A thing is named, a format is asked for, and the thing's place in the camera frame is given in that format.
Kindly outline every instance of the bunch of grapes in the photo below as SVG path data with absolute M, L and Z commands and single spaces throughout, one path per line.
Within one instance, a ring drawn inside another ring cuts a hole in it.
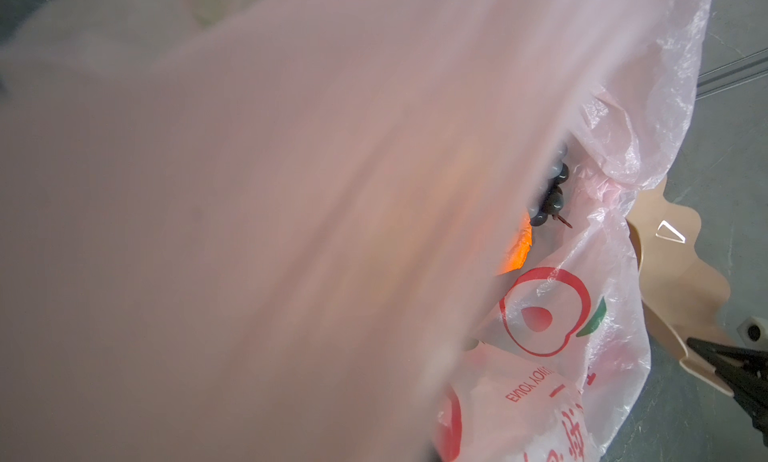
M 538 204 L 528 208 L 528 215 L 531 218 L 531 225 L 533 227 L 541 226 L 547 222 L 548 217 L 552 216 L 552 219 L 559 219 L 566 226 L 573 228 L 560 215 L 560 211 L 565 205 L 565 198 L 563 198 L 563 190 L 560 188 L 560 184 L 568 180 L 568 176 L 571 175 L 568 165 L 563 162 L 567 153 L 568 148 L 563 144 L 557 158 L 555 158 L 552 166 L 547 171 L 548 182 L 546 190 L 538 199 Z

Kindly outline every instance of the translucent plastic bag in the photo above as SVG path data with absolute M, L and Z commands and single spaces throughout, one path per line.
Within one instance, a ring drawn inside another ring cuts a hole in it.
M 488 315 L 438 446 L 600 455 L 648 371 L 623 215 L 679 146 L 708 0 L 118 1 L 146 17 L 74 5 L 0 54 L 9 457 L 416 460 L 569 123 L 574 228 L 524 272 L 585 289 Z M 526 305 L 552 323 L 518 336 Z

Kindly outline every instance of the red fruit outline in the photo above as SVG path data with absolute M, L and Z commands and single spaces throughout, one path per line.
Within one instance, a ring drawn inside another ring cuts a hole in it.
M 452 462 L 458 457 L 462 448 L 462 407 L 458 403 L 458 396 L 450 385 L 446 390 L 448 400 L 451 401 L 451 427 L 440 424 L 440 444 L 437 452 L 444 462 Z
M 589 297 L 587 286 L 581 282 L 579 277 L 571 274 L 565 269 L 558 269 L 556 267 L 534 267 L 533 269 L 518 277 L 518 280 L 514 281 L 514 285 L 511 289 L 509 289 L 509 291 L 511 292 L 514 290 L 514 288 L 519 284 L 523 284 L 532 280 L 556 280 L 563 284 L 570 285 L 581 298 L 581 315 L 579 316 L 576 325 L 574 325 L 571 331 L 565 335 L 563 344 L 560 346 L 560 348 L 547 354 L 531 352 L 520 345 L 520 342 L 518 342 L 509 331 L 509 325 L 507 325 L 507 305 L 504 303 L 506 295 L 502 297 L 502 300 L 498 301 L 498 307 L 502 311 L 502 322 L 504 323 L 504 329 L 507 329 L 507 333 L 509 334 L 509 337 L 512 338 L 512 341 L 517 344 L 519 348 L 523 349 L 525 352 L 528 352 L 531 355 L 535 355 L 537 357 L 552 357 L 553 355 L 559 354 L 565 348 L 565 346 L 568 345 L 568 342 L 571 340 L 571 335 L 576 333 L 583 323 L 587 322 L 587 317 L 589 316 L 590 310 L 592 309 L 592 301 Z

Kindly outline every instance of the beige plastic bowl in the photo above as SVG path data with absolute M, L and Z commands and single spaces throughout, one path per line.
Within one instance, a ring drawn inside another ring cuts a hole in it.
M 686 371 L 733 397 L 714 368 L 685 344 L 695 337 L 734 345 L 716 321 L 717 311 L 730 297 L 730 286 L 696 255 L 699 214 L 668 202 L 666 185 L 665 178 L 655 189 L 641 192 L 627 216 L 638 254 L 645 324 Z

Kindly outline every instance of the printed leaf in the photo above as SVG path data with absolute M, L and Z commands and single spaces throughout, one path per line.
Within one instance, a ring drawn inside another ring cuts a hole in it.
M 598 326 L 603 322 L 603 317 L 605 317 L 606 310 L 607 308 L 605 306 L 605 297 L 603 297 L 600 299 L 598 310 L 594 311 L 592 318 L 589 319 L 586 324 L 584 324 L 584 327 L 582 327 L 578 333 L 576 333 L 576 337 L 584 337 L 585 335 L 590 335 L 594 331 L 598 330 Z

